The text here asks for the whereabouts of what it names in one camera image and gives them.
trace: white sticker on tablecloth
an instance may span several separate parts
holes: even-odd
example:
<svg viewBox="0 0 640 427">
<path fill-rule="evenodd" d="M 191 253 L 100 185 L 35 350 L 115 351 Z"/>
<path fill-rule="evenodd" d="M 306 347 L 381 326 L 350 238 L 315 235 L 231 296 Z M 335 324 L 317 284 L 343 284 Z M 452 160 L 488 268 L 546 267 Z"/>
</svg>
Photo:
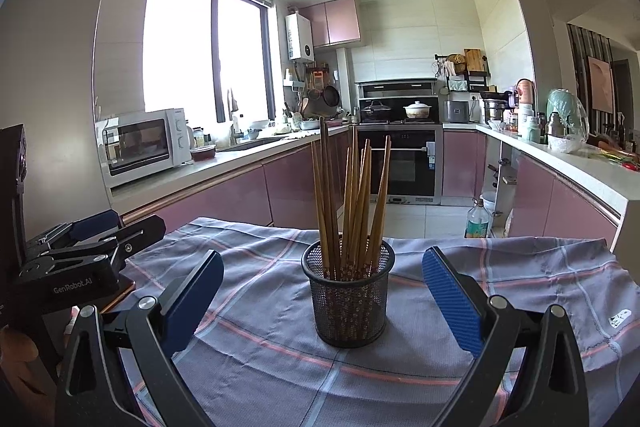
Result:
<svg viewBox="0 0 640 427">
<path fill-rule="evenodd" d="M 631 316 L 631 311 L 622 310 L 620 313 L 613 315 L 613 317 L 609 317 L 609 324 L 617 330 L 620 324 L 626 321 Z"/>
</svg>

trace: white pot lid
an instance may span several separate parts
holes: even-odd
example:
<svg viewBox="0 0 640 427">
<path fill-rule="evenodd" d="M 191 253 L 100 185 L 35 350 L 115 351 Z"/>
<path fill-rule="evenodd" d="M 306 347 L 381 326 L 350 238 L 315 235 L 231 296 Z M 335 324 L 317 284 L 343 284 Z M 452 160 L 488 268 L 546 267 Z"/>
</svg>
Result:
<svg viewBox="0 0 640 427">
<path fill-rule="evenodd" d="M 431 105 L 426 105 L 425 103 L 420 102 L 419 100 L 416 100 L 414 103 L 412 103 L 412 105 L 407 105 L 405 107 L 405 109 L 426 109 L 426 108 L 431 108 Z"/>
</svg>

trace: oven door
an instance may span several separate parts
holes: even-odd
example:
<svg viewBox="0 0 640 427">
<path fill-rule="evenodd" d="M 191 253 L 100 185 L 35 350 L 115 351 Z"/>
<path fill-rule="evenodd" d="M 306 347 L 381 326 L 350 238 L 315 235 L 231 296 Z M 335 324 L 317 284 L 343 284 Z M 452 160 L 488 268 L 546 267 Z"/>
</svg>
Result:
<svg viewBox="0 0 640 427">
<path fill-rule="evenodd" d="M 371 193 L 377 194 L 384 150 L 371 151 Z M 435 153 L 421 149 L 391 149 L 387 200 L 397 203 L 433 203 L 436 195 Z"/>
<path fill-rule="evenodd" d="M 110 126 L 101 138 L 106 156 L 102 172 L 108 187 L 173 166 L 164 118 Z"/>
</svg>

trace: white countertop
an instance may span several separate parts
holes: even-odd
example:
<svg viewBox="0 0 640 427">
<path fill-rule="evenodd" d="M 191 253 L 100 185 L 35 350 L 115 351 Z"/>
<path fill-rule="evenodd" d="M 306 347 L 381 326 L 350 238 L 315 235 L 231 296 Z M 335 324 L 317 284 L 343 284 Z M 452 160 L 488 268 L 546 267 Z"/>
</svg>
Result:
<svg viewBox="0 0 640 427">
<path fill-rule="evenodd" d="M 347 125 L 329 128 L 329 136 L 348 130 Z M 146 204 L 221 176 L 287 150 L 318 140 L 319 130 L 282 135 L 282 140 L 246 151 L 221 151 L 210 160 L 193 162 L 152 174 L 141 180 L 111 189 L 111 208 L 123 215 Z"/>
<path fill-rule="evenodd" d="M 596 147 L 585 145 L 578 153 L 564 154 L 553 152 L 547 145 L 520 139 L 515 133 L 494 131 L 481 124 L 444 123 L 443 128 L 476 130 L 501 140 L 560 172 L 608 204 L 620 216 L 625 215 L 630 201 L 640 201 L 640 172 L 629 171 L 599 156 L 599 149 Z"/>
</svg>

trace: wooden cutting board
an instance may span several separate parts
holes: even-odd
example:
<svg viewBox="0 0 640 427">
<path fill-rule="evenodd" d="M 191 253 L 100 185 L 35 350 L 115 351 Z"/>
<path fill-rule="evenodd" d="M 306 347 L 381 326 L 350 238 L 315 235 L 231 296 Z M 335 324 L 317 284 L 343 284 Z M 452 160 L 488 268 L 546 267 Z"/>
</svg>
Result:
<svg viewBox="0 0 640 427">
<path fill-rule="evenodd" d="M 466 68 L 469 71 L 484 71 L 482 51 L 465 49 Z"/>
</svg>

